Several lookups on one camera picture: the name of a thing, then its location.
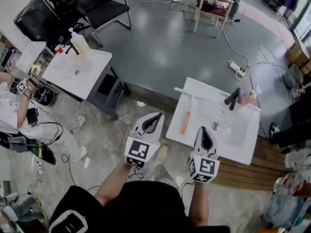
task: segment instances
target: black chair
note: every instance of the black chair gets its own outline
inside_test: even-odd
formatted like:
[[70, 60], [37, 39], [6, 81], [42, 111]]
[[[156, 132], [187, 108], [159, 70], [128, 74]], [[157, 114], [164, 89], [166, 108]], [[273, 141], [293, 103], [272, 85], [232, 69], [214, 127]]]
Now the black chair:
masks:
[[[131, 29], [132, 23], [129, 14], [130, 7], [125, 4], [113, 0], [76, 0], [78, 11], [83, 14], [83, 18], [88, 22], [93, 30], [92, 36], [101, 45], [101, 41], [97, 35], [97, 31], [107, 26], [111, 22], [119, 22], [122, 26]], [[129, 25], [116, 19], [117, 16], [127, 12]]]

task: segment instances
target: person's arm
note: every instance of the person's arm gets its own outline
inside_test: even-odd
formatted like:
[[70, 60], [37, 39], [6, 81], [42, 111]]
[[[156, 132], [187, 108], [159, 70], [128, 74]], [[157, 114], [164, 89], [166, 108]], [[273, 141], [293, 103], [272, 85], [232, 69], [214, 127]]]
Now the person's arm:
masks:
[[[37, 78], [33, 79], [33, 81], [35, 83], [38, 83], [38, 79]], [[31, 82], [28, 82], [28, 88], [31, 89], [31, 90], [34, 90], [36, 87]], [[29, 99], [30, 99], [30, 96], [31, 96], [31, 91], [29, 89], [27, 89], [24, 92], [23, 98], [21, 99], [19, 108], [17, 110], [17, 128], [20, 128], [23, 125], [24, 120], [26, 119]]]
[[0, 82], [6, 82], [8, 85], [12, 81], [13, 76], [6, 72], [0, 72]]
[[189, 218], [194, 227], [208, 225], [208, 189], [205, 183], [195, 183]]
[[105, 206], [120, 194], [131, 168], [130, 165], [124, 163], [124, 160], [121, 160], [104, 180], [95, 194], [95, 198], [102, 206]]

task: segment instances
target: white sink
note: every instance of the white sink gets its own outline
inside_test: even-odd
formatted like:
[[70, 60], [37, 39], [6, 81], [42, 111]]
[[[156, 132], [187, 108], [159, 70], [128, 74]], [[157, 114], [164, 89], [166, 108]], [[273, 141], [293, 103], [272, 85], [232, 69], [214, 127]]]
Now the white sink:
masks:
[[[182, 134], [191, 98], [181, 94], [166, 137], [193, 147], [199, 128], [204, 126], [215, 137], [221, 157], [249, 165], [258, 134], [260, 109], [251, 104], [240, 106], [236, 103], [230, 111], [224, 102], [228, 93], [191, 78], [186, 79], [183, 89], [204, 100], [194, 99], [187, 131]], [[217, 130], [212, 127], [213, 123], [218, 125]]]

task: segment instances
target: black faucet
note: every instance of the black faucet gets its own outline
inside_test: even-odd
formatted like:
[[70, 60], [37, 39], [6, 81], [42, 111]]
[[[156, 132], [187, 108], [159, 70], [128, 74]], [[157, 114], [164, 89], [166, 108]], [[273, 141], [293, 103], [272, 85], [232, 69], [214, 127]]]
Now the black faucet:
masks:
[[237, 88], [229, 97], [227, 97], [225, 99], [225, 104], [226, 105], [230, 104], [230, 107], [229, 107], [230, 111], [233, 111], [236, 100], [238, 100], [238, 103], [241, 104], [242, 97], [241, 97], [241, 88], [240, 87]]

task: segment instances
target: cardboard box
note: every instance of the cardboard box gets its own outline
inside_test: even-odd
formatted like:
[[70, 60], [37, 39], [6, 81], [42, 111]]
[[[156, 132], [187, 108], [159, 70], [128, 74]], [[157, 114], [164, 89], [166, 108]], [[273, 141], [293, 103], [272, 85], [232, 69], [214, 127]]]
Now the cardboard box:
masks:
[[4, 43], [9, 48], [15, 48], [4, 35], [1, 37], [0, 42]]
[[[310, 58], [310, 54], [308, 50], [306, 49], [305, 45], [299, 39], [296, 40], [295, 44], [289, 50], [289, 56], [290, 56], [291, 63], [295, 64], [298, 67], [303, 65]], [[301, 68], [301, 71], [305, 75], [308, 74], [311, 71], [311, 61], [305, 64]]]

